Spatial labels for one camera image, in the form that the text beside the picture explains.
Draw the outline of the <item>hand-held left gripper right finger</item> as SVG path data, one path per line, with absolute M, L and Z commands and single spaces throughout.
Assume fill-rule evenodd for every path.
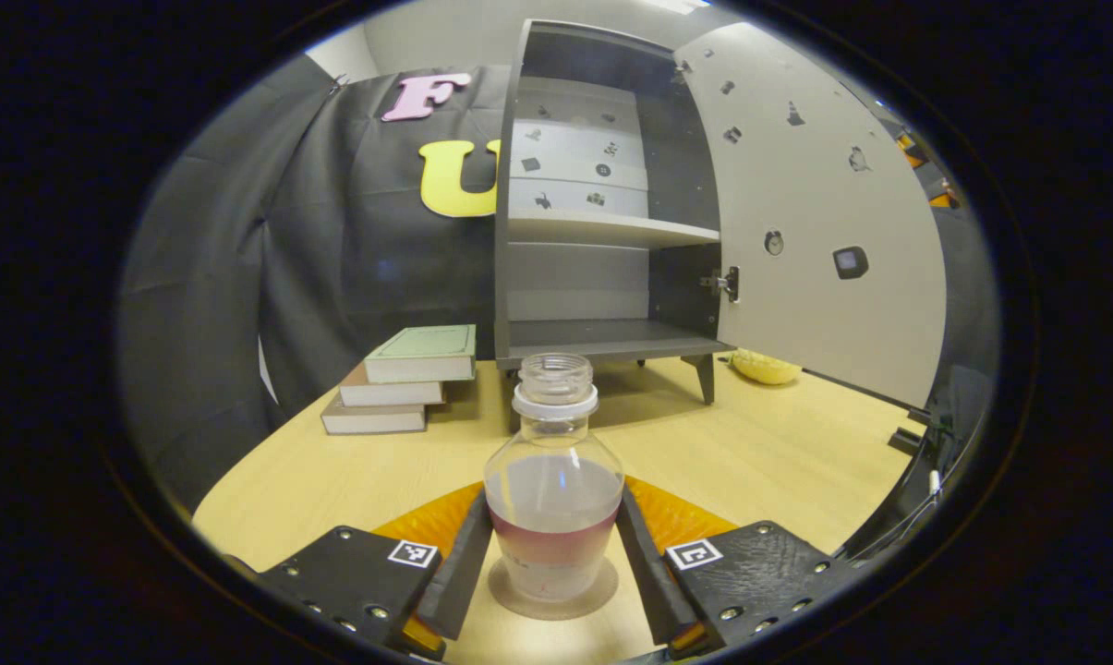
M 766 640 L 835 598 L 859 573 L 781 525 L 738 526 L 632 476 L 615 529 L 650 634 L 669 654 Z

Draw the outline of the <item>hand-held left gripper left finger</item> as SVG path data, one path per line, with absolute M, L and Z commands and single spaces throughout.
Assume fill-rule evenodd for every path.
M 442 659 L 462 632 L 491 531 L 476 481 L 373 530 L 329 527 L 258 578 L 349 639 Z

